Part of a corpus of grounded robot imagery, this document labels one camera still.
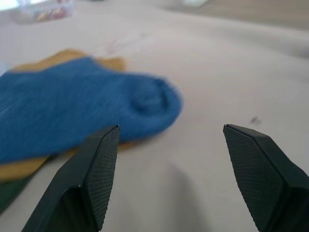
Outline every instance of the yellow cloth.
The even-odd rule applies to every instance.
[[[37,63],[23,64],[13,68],[14,71],[40,71],[49,67],[64,63],[73,59],[82,58],[88,56],[87,54],[74,50],[67,49],[56,53],[55,55],[41,60]],[[104,67],[116,70],[124,71],[126,69],[125,60],[123,58],[96,58],[96,62]],[[125,149],[130,147],[132,143],[125,143],[119,146],[119,149]],[[78,149],[72,149],[64,153],[64,155],[72,156]],[[36,172],[48,159],[48,157],[33,158],[19,162],[12,162],[6,164],[0,164],[0,181],[12,181],[21,178],[25,178],[34,172]]]

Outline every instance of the table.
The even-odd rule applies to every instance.
[[[129,0],[77,2],[73,17],[41,24],[0,17],[1,61],[37,61],[69,47],[120,55],[130,71],[166,76],[183,95],[183,113],[168,131],[119,154],[104,232],[256,232],[233,174],[226,123],[270,135],[309,173],[307,33]],[[254,117],[260,123],[251,124]],[[0,216],[0,231],[22,230],[65,161],[35,175]]]

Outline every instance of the textured gripper pad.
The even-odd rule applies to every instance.
[[[260,232],[309,231],[309,177],[267,135],[234,125],[224,134],[239,190]]]
[[[117,159],[118,137],[118,132],[112,131],[103,138],[98,155],[85,182],[99,231],[102,229],[110,200]]]
[[[252,138],[229,129],[225,138],[239,190],[257,228],[264,231],[281,196],[283,181]]]

